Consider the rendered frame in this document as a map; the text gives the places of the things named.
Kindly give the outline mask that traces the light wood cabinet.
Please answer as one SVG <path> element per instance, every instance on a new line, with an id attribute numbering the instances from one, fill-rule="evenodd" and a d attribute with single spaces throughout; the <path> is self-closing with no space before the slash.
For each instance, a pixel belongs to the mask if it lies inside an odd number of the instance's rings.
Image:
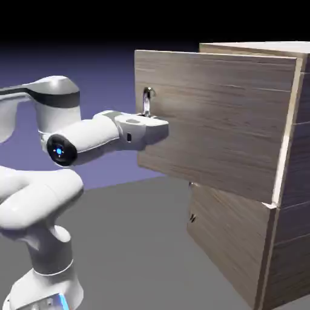
<path id="1" fill-rule="evenodd" d="M 259 310 L 274 310 L 310 296 L 310 42 L 202 43 L 205 53 L 297 58 L 295 110 L 286 134 L 288 150 L 277 181 L 277 214 Z"/>

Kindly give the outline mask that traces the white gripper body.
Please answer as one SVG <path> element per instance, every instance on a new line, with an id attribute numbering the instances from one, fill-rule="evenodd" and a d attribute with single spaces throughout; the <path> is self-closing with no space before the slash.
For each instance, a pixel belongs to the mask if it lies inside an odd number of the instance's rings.
<path id="1" fill-rule="evenodd" d="M 143 151 L 149 145 L 165 140 L 169 135 L 169 122 L 156 116 L 137 114 L 140 126 L 137 131 L 137 150 Z"/>

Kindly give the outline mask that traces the narrow light wood door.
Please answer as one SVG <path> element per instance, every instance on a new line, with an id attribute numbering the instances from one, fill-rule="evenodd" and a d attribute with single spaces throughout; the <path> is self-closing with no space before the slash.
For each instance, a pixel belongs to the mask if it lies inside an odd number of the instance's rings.
<path id="1" fill-rule="evenodd" d="M 251 310 L 259 310 L 277 208 L 190 183 L 187 231 Z"/>

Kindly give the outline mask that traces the wide light wood door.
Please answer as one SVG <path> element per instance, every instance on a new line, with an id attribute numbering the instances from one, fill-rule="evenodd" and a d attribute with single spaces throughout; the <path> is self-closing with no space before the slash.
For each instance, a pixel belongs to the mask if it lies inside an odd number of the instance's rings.
<path id="1" fill-rule="evenodd" d="M 139 166 L 277 203 L 301 74 L 296 57 L 137 50 L 136 110 L 169 123 Z"/>

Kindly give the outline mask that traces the curved silver door handle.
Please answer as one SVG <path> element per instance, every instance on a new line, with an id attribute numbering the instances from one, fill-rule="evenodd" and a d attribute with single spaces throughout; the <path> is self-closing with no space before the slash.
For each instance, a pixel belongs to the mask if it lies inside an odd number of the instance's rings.
<path id="1" fill-rule="evenodd" d="M 151 116 L 151 111 L 150 111 L 151 100 L 155 96 L 156 96 L 156 92 L 154 91 L 152 87 L 145 87 L 143 89 L 143 98 L 142 98 L 143 116 L 145 117 Z"/>

